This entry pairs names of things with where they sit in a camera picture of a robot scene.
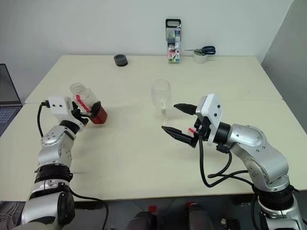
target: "glass bottle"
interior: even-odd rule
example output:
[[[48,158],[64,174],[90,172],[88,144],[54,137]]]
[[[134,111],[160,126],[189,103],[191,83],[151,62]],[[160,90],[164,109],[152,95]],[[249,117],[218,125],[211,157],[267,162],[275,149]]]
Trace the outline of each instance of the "glass bottle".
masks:
[[[85,113],[90,113],[94,103],[98,102],[91,89],[85,88],[81,83],[75,83],[70,86],[71,92],[73,94],[73,101],[78,105],[81,111]],[[100,107],[98,114],[90,118],[94,124],[103,124],[106,121],[107,113]]]

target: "black tape roll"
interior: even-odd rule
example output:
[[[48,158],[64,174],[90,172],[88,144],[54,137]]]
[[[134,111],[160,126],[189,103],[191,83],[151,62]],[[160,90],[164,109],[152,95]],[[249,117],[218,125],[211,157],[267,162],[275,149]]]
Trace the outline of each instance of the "black tape roll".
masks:
[[[127,58],[126,58],[126,55],[124,54],[117,54],[114,56],[114,60],[115,60],[115,64],[117,66],[126,66],[128,65],[128,61],[127,61]]]

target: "white table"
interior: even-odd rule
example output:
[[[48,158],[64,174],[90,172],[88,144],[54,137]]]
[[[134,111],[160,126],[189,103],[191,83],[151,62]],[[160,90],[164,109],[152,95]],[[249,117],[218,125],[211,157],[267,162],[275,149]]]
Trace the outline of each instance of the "white table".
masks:
[[[71,165],[71,187],[75,192],[106,200],[251,192],[249,185],[234,179],[213,188],[205,187],[199,170],[199,150],[166,134],[148,100],[139,97],[130,102],[105,103],[106,123],[89,123],[77,134]],[[271,145],[288,159],[291,184],[307,189],[301,179],[307,173],[307,136],[283,100],[223,101],[223,106],[223,122],[262,129]],[[30,192],[41,148],[37,109],[37,103],[26,104],[0,138],[0,200],[24,201]],[[196,119],[175,109],[170,115],[172,126],[183,131],[193,126]],[[46,133],[58,122],[44,108],[41,124]],[[215,173],[228,157],[214,146],[204,147],[205,172]],[[227,172],[242,169],[243,163],[234,156]]]
[[[127,58],[129,64],[118,67],[113,56],[62,56],[25,102],[71,96],[69,87],[76,82],[91,88],[103,103],[128,102],[148,96],[152,82],[159,78],[171,83],[174,103],[196,103],[212,92],[222,100],[282,98],[255,57],[211,57],[202,65],[192,57],[182,57],[174,65],[165,56]]]

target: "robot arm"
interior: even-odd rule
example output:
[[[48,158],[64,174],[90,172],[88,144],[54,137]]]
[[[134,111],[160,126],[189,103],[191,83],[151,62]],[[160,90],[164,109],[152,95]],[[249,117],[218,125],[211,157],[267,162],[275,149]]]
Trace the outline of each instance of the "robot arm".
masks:
[[[194,137],[180,130],[163,126],[173,138],[196,147],[199,136],[208,145],[217,144],[216,149],[238,156],[245,164],[254,184],[253,190],[259,196],[262,210],[262,229],[289,228],[304,230],[304,224],[293,196],[294,188],[288,177],[286,158],[273,148],[263,132],[253,126],[242,126],[221,122],[222,105],[215,94],[203,97],[198,106],[176,104],[177,109],[190,115],[197,115]]]
[[[74,218],[70,193],[71,148],[76,133],[88,119],[73,106],[69,97],[49,97],[52,114],[59,120],[41,139],[35,183],[24,206],[21,225],[16,230],[59,230]]]

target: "transparent cup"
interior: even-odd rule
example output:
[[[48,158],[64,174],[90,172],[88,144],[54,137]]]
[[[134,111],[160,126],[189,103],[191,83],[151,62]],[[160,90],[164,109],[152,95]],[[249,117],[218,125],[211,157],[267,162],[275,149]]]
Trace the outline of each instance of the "transparent cup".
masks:
[[[162,124],[170,123],[167,117],[167,109],[172,105],[171,85],[164,79],[157,79],[151,87],[152,101],[159,112]]]

